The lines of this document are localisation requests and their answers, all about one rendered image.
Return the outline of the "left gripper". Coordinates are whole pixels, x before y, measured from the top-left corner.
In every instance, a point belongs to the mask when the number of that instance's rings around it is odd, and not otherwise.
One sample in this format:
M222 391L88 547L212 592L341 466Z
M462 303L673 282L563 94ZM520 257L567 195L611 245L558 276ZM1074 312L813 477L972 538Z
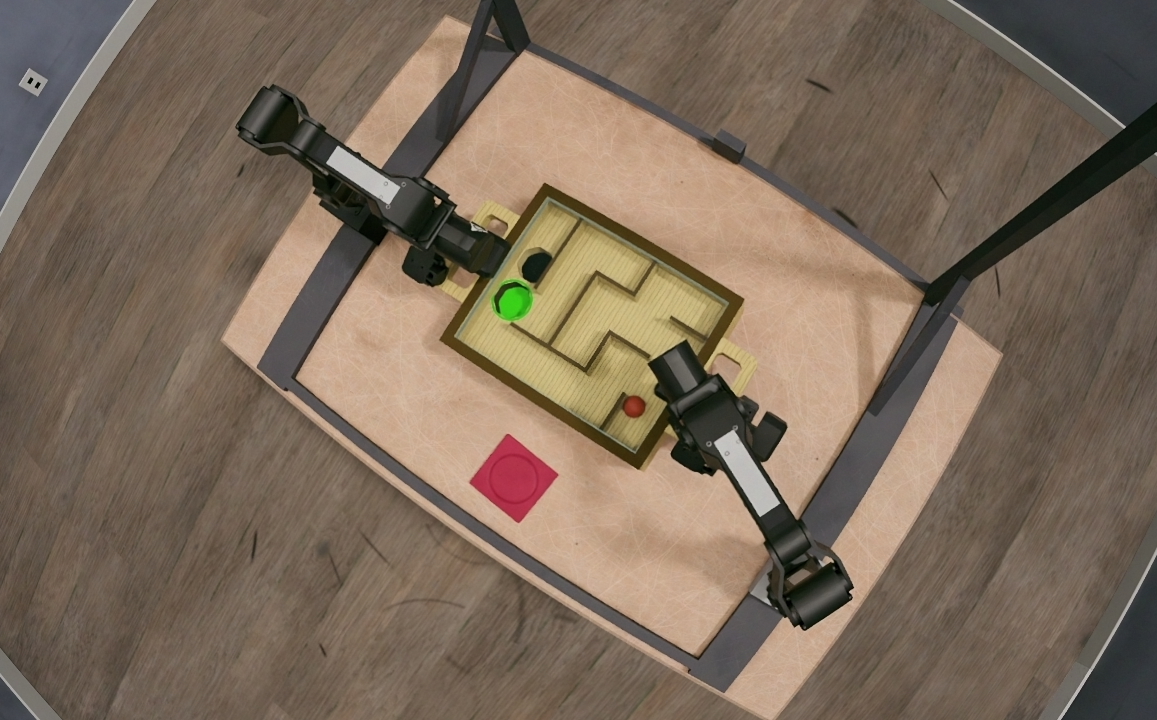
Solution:
M657 382L657 384L655 385L654 394L655 396L662 398L662 401L665 401L666 404L670 404L668 396L664 394L664 391L662 391L659 382ZM773 413L769 413L769 411L766 411L761 421L758 423L758 427L756 427L756 424L752 424L753 421L752 418L753 416L756 416L756 413L758 413L758 404L756 404L756 401L752 401L752 398L744 395L742 395L738 398L744 410L746 410L747 413L746 423L747 427L750 427L750 433L752 436L752 450L756 451L758 461L767 462L767 460L771 460L771 455L773 455L773 451L775 451L775 448L779 445L779 442L782 441L784 433L787 433L788 429L787 421L784 421L782 418L779 418L779 416L775 416Z

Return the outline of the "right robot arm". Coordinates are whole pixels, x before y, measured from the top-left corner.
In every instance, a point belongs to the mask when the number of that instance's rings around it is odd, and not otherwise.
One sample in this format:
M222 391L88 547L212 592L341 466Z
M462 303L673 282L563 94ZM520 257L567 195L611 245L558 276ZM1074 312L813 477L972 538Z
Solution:
M454 216L458 205L449 199L450 193L423 177L383 172L360 152L327 135L295 94L277 85L266 88L261 86L236 124L238 137L270 156L289 154L312 172L314 194L334 208L341 206L358 216L368 203L383 227L412 243L403 272L413 281L432 288L444 284L449 272L444 258L469 273L485 265L494 249L494 234Z

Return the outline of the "wooden maze board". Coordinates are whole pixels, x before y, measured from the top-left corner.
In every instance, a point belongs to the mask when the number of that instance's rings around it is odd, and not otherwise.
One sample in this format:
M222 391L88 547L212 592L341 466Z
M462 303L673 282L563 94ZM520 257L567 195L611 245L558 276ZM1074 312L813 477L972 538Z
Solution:
M494 279L463 291L445 259L435 284L462 302L439 340L456 354L639 471L678 439L654 395L654 357L683 340L707 373L728 357L740 397L758 363L728 341L738 293L545 182L522 215L488 200L470 222L495 219L511 250Z

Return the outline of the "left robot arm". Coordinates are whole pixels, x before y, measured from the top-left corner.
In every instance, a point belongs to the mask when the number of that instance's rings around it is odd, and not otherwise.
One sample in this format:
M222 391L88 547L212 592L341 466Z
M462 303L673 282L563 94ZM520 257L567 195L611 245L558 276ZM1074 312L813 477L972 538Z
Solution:
M662 391L673 401L665 406L670 427L678 438L671 448L671 460L709 477L724 471L774 559L773 570L767 571L767 582L773 578L767 585L767 600L784 618L788 616L794 629L799 625L806 632L852 602L852 576L837 553L815 541L805 521L796 519L780 495L752 450L747 413L723 375L716 373L709 377L690 341L683 340L675 347L647 363ZM810 548L833 563L821 566L816 556L808 554Z

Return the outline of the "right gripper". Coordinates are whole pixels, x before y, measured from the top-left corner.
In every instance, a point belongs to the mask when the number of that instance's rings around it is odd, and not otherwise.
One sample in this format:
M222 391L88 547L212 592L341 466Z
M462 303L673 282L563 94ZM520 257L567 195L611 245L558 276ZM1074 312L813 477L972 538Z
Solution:
M470 222L470 225L476 225L476 222ZM485 232L482 225L476 225L476 227ZM508 240L502 240L502 237L499 237L499 234L495 234L494 232L487 232L487 233L494 234L495 238L494 250L492 250L491 256L488 256L488 259L486 260L485 265L482 265L481 269L479 269L478 272L476 272L476 274L481 275L482 278L487 279L487 281L491 281L491 279L494 279L494 277L499 272L499 269L502 265L502 263L504 263L504 258L508 258L508 252L510 252L511 250L511 243L508 242Z

